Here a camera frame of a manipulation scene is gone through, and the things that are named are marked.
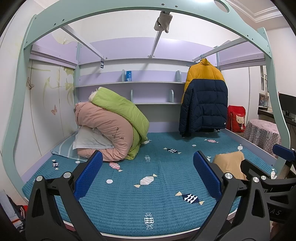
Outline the grey cloth on rail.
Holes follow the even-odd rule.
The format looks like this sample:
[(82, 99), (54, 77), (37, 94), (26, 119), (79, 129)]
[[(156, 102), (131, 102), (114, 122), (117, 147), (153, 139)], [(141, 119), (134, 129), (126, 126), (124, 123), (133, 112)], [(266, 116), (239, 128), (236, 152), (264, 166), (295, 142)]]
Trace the grey cloth on rail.
[(168, 33), (172, 18), (173, 16), (171, 14), (168, 14), (165, 11), (161, 11), (154, 25), (154, 29), (156, 31), (165, 31), (166, 33)]

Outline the clothes pile on floor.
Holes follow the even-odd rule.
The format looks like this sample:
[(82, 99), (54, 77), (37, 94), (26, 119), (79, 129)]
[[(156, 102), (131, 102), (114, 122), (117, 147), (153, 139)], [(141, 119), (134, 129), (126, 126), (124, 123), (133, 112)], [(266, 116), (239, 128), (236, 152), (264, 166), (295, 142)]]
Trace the clothes pile on floor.
[(10, 219), (11, 223), (19, 232), (25, 230), (25, 221), (28, 206), (16, 205), (12, 199), (6, 195), (4, 190), (0, 191), (0, 201), (4, 212)]

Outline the navy and yellow puffer jacket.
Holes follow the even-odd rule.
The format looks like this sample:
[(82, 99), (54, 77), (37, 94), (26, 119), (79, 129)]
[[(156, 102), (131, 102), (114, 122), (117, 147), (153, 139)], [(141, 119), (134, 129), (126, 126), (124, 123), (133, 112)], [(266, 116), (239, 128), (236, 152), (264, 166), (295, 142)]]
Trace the navy and yellow puffer jacket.
[(190, 137), (196, 132), (226, 128), (228, 88), (219, 69), (206, 58), (191, 66), (181, 100), (179, 133)]

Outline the lavender headboard shelf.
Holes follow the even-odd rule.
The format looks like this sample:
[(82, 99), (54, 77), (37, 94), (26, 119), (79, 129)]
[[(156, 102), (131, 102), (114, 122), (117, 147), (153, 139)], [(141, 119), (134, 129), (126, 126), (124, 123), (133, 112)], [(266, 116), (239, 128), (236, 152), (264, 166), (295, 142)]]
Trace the lavender headboard shelf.
[[(85, 102), (99, 87), (108, 88), (133, 102), (149, 120), (149, 132), (176, 132), (181, 98), (191, 62), (166, 59), (122, 59), (77, 65), (75, 101)], [(132, 81), (125, 72), (132, 71)]]

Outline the mint green bed frame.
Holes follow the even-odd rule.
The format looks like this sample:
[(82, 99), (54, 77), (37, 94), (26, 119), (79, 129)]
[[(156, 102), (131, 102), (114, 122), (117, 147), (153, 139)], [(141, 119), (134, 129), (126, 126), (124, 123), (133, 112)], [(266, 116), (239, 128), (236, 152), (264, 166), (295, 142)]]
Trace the mint green bed frame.
[[(269, 101), (285, 92), (280, 73), (284, 30), (255, 25), (247, 1), (153, 1), (169, 6), (169, 33), (154, 24), (159, 10), (132, 9), (96, 15), (99, 1), (26, 1), (1, 34), (1, 190), (24, 203), (23, 184), (55, 145), (76, 129), (74, 105), (99, 85), (134, 101), (151, 132), (178, 129), (186, 74), (196, 58), (227, 42), (240, 45), (210, 55), (222, 69), (229, 102), (257, 116), (259, 66), (268, 51)], [(178, 13), (185, 5), (213, 16)]]

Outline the striped blue pillow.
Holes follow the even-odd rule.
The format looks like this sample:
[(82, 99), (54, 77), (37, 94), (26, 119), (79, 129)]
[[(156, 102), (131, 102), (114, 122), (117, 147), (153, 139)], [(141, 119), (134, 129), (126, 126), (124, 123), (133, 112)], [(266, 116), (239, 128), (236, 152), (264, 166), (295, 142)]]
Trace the striped blue pillow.
[(87, 161), (86, 158), (78, 155), (77, 150), (73, 149), (73, 143), (75, 140), (75, 135), (60, 142), (56, 147), (51, 150), (53, 155), (59, 155), (76, 161)]

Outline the white pillow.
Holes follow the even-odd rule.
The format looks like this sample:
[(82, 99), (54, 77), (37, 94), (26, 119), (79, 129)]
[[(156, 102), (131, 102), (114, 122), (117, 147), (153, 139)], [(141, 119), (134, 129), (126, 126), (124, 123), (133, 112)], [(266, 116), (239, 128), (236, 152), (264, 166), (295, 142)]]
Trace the white pillow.
[(81, 126), (75, 136), (73, 149), (112, 149), (114, 145), (98, 129)]

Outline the green quilt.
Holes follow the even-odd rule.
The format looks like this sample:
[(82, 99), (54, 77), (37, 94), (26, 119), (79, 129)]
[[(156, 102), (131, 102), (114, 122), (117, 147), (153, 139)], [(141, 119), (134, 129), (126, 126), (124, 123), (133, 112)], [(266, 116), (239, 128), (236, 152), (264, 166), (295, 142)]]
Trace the green quilt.
[(105, 87), (99, 87), (92, 92), (89, 101), (100, 108), (122, 116), (132, 125), (133, 142), (126, 158), (133, 160), (138, 154), (140, 146), (149, 142), (147, 137), (148, 119), (133, 102)]

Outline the teal candy-pattern bed cover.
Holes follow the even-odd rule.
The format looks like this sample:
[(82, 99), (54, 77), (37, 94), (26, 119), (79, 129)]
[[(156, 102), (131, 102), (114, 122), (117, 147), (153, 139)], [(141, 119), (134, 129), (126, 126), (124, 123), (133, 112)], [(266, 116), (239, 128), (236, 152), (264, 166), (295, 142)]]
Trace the teal candy-pattern bed cover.
[(96, 228), (108, 235), (152, 237), (199, 228), (216, 204), (203, 184), (193, 156), (209, 161), (218, 154), (241, 151), (246, 159), (270, 173), (273, 166), (241, 141), (223, 132), (149, 133), (133, 160), (114, 167), (103, 163), (89, 189), (78, 200)]

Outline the beige coat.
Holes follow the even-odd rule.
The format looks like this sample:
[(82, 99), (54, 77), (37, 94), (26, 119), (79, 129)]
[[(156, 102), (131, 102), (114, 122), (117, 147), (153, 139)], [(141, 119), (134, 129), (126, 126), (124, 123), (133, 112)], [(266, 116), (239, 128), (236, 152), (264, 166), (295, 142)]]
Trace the beige coat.
[(240, 165), (244, 160), (243, 152), (231, 152), (218, 154), (214, 157), (212, 163), (216, 164), (223, 173), (231, 173), (236, 179), (247, 180), (246, 175), (242, 173)]

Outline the round table pink cloth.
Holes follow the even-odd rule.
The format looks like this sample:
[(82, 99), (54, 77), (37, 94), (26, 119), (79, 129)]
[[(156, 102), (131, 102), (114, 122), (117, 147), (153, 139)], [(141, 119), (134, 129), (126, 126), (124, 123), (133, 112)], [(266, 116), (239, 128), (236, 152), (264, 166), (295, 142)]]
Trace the round table pink cloth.
[(280, 134), (275, 123), (266, 120), (249, 120), (243, 137), (257, 145), (271, 156), (278, 158), (273, 153), (273, 146), (281, 144)]

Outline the pink quilt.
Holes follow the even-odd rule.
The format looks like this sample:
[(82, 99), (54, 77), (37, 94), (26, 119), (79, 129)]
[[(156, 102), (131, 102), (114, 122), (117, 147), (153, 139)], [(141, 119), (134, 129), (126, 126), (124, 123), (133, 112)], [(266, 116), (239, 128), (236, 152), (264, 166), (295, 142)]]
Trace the pink quilt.
[(103, 161), (116, 162), (128, 159), (133, 143), (133, 126), (125, 118), (91, 102), (76, 104), (75, 117), (77, 125), (96, 128), (114, 145), (113, 148), (100, 149)]

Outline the red cartoon bag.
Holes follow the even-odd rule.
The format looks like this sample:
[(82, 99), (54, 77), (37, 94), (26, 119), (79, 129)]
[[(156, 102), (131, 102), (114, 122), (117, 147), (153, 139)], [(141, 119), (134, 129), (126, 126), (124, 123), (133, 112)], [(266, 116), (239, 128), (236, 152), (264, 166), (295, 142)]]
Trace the red cartoon bag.
[(227, 108), (226, 128), (234, 133), (245, 131), (246, 110), (243, 106), (229, 105)]

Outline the blue box on shelf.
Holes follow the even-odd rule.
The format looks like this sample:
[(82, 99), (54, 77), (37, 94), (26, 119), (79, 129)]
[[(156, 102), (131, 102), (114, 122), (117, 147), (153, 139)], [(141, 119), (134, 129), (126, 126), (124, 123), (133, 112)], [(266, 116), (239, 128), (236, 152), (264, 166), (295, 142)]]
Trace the blue box on shelf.
[(126, 72), (125, 72), (125, 80), (126, 80), (127, 82), (132, 81), (132, 71), (126, 71)]

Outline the black monitor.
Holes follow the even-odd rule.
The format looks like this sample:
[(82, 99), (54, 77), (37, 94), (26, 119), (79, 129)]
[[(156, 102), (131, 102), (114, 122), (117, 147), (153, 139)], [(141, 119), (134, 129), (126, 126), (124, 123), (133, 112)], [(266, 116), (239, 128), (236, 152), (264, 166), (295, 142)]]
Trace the black monitor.
[(279, 93), (279, 100), (281, 105), (281, 110), (283, 111), (284, 116), (295, 120), (296, 114), (296, 97), (292, 95), (287, 95)]

